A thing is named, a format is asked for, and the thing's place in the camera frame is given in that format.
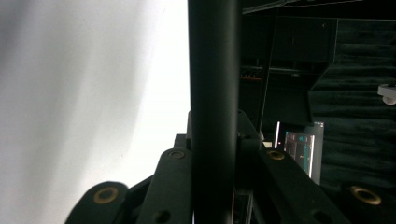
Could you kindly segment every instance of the black metal frame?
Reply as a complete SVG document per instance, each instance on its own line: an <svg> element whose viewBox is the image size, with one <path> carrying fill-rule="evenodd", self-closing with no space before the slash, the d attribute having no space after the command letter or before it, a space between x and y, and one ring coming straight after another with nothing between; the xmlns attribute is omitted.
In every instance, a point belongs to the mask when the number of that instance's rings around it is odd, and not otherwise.
<svg viewBox="0 0 396 224"><path fill-rule="evenodd" d="M245 197L243 223L252 201L260 223L349 222L289 155L264 148L238 111L241 14L237 0L189 1L189 139L179 136L154 176L133 188L106 182L87 191L66 223L191 223L192 213L197 224L232 223L235 192Z"/></svg>

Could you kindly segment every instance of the white wall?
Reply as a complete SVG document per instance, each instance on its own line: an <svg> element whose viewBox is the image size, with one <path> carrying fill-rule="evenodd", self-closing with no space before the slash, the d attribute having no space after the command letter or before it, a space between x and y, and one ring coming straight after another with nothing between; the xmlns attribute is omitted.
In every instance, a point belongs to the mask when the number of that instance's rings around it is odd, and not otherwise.
<svg viewBox="0 0 396 224"><path fill-rule="evenodd" d="M0 0L0 223L152 175L189 91L187 1Z"/></svg>

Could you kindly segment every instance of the black metal pole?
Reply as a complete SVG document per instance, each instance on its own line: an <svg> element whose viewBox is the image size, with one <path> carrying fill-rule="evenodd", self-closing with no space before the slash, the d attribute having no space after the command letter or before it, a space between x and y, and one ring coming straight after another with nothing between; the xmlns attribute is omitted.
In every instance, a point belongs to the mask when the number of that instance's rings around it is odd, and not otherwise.
<svg viewBox="0 0 396 224"><path fill-rule="evenodd" d="M239 74L238 0L190 0L195 223L232 223Z"/></svg>
<svg viewBox="0 0 396 224"><path fill-rule="evenodd" d="M273 50L273 45L274 45L274 37L275 37L275 31L276 31L276 19L277 19L277 12L278 8L273 9L272 14L271 14L271 20L270 20L270 33L268 34L268 45L265 50L265 56L266 58L264 59L264 65L262 67L262 71L264 76L262 77L262 84L260 87L261 90L261 95L260 95L260 105L259 105L259 113L258 113L258 118L257 118L257 123L256 123L256 131L260 133L262 130L262 117L264 116L264 108L265 108L265 98L267 96L267 89L268 89L268 79L270 76L270 66L271 66L271 60L272 60L272 50Z"/></svg>

